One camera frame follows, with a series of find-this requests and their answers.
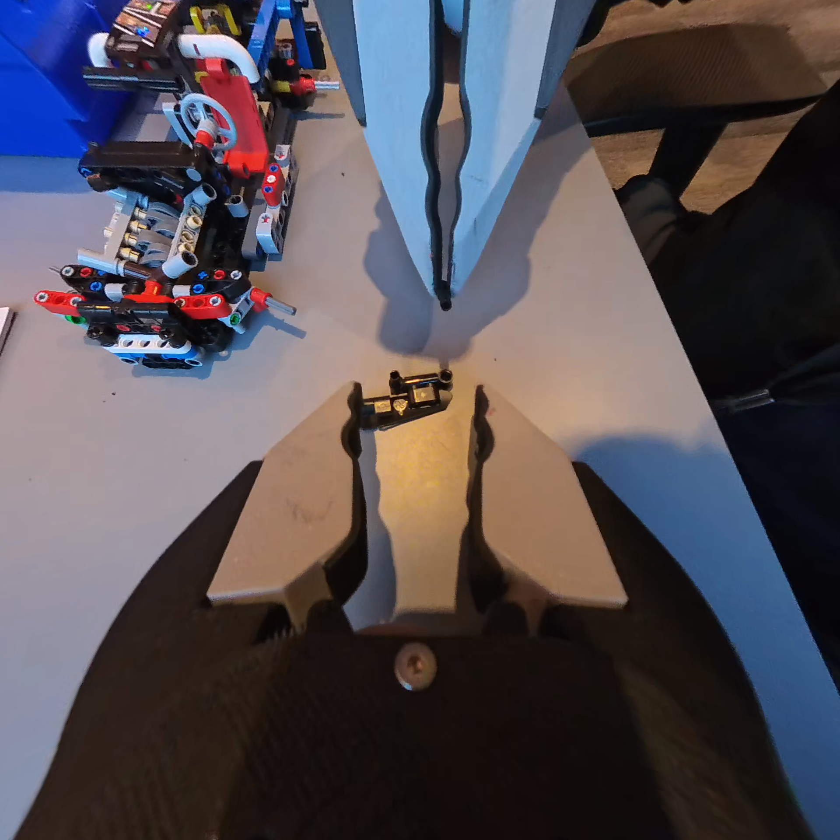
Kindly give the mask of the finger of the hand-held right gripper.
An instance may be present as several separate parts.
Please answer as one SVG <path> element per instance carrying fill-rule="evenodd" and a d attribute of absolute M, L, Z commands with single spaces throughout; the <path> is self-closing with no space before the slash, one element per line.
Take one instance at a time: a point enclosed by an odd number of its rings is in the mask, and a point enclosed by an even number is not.
<path fill-rule="evenodd" d="M 444 10 L 435 1 L 316 1 L 320 23 L 408 253 L 444 295 L 441 177 Z"/>
<path fill-rule="evenodd" d="M 458 95 L 465 138 L 448 246 L 452 296 L 477 266 L 594 5 L 463 2 Z"/>

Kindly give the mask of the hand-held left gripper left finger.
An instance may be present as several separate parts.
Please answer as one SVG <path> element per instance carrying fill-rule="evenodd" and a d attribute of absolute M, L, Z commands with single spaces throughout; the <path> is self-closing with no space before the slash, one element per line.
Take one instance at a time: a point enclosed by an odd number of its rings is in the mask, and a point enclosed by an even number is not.
<path fill-rule="evenodd" d="M 206 592 L 214 606 L 285 607 L 302 630 L 320 602 L 343 606 L 368 569 L 361 385 L 342 385 L 263 458 Z"/>

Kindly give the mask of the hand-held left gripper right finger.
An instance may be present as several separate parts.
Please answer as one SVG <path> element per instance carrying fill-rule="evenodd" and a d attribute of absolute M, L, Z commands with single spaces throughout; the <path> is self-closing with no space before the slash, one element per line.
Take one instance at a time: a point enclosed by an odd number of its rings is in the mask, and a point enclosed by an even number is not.
<path fill-rule="evenodd" d="M 467 581 L 478 614 L 536 632 L 557 606 L 623 609 L 625 587 L 571 458 L 488 384 L 470 432 Z"/>

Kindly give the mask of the black toy brick assembly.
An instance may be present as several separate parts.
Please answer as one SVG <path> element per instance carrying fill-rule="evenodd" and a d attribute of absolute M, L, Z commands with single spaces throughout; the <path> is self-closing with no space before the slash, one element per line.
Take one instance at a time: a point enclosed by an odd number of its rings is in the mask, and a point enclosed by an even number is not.
<path fill-rule="evenodd" d="M 385 430 L 441 413 L 452 401 L 453 385 L 450 369 L 409 375 L 393 370 L 386 395 L 363 399 L 360 429 Z"/>

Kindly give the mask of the grey desk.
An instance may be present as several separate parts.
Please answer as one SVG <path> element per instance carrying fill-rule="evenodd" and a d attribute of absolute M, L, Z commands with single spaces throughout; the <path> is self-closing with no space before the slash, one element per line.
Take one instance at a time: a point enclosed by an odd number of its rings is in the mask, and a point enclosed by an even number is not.
<path fill-rule="evenodd" d="M 31 838 L 838 838 L 838 698 L 623 217 L 579 192 L 556 88 L 476 268 L 443 311 L 354 112 L 297 189 L 304 340 L 209 379 L 4 362 L 5 638 L 71 653 L 116 613 Z M 367 571 L 298 631 L 207 598 L 263 458 L 342 385 L 450 369 L 448 408 L 360 430 Z M 571 458 L 625 587 L 536 632 L 467 581 L 470 432 L 497 389 Z M 723 806 L 724 814 L 719 815 Z"/>

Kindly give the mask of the black chair base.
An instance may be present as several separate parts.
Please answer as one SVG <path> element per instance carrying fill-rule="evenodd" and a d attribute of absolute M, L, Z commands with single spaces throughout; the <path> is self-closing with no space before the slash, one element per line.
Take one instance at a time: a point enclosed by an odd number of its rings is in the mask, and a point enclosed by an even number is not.
<path fill-rule="evenodd" d="M 579 52 L 564 81 L 598 151 L 656 140 L 646 169 L 681 198 L 732 125 L 787 118 L 838 76 L 783 26 L 720 23 L 635 35 Z"/>

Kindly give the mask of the person's grey shoe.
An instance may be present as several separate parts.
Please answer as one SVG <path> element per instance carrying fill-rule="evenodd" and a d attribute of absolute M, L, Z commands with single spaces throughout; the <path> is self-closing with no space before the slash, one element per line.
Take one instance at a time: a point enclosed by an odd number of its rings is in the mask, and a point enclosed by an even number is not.
<path fill-rule="evenodd" d="M 646 266 L 651 266 L 671 235 L 680 231 L 687 211 L 666 181 L 649 174 L 632 176 L 615 196 Z"/>

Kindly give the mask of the toy brick car model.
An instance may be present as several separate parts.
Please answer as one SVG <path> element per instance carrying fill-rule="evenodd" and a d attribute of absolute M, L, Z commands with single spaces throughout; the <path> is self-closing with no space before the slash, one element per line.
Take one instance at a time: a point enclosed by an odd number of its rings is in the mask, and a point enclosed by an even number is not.
<path fill-rule="evenodd" d="M 189 371 L 224 354 L 252 315 L 297 309 L 251 270 L 284 252 L 299 167 L 297 117 L 338 90 L 306 1 L 127 2 L 88 41 L 85 82 L 170 95 L 174 140 L 90 142 L 79 174 L 111 198 L 99 250 L 55 267 L 34 303 L 112 357 Z"/>

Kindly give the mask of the blue plastic bin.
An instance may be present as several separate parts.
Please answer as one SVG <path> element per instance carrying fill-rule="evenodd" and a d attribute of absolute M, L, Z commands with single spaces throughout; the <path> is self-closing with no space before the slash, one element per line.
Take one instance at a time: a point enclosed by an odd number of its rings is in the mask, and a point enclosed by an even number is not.
<path fill-rule="evenodd" d="M 1 153 L 80 158 L 109 139 L 136 96 L 89 88 L 88 40 L 124 1 L 1 2 Z"/>

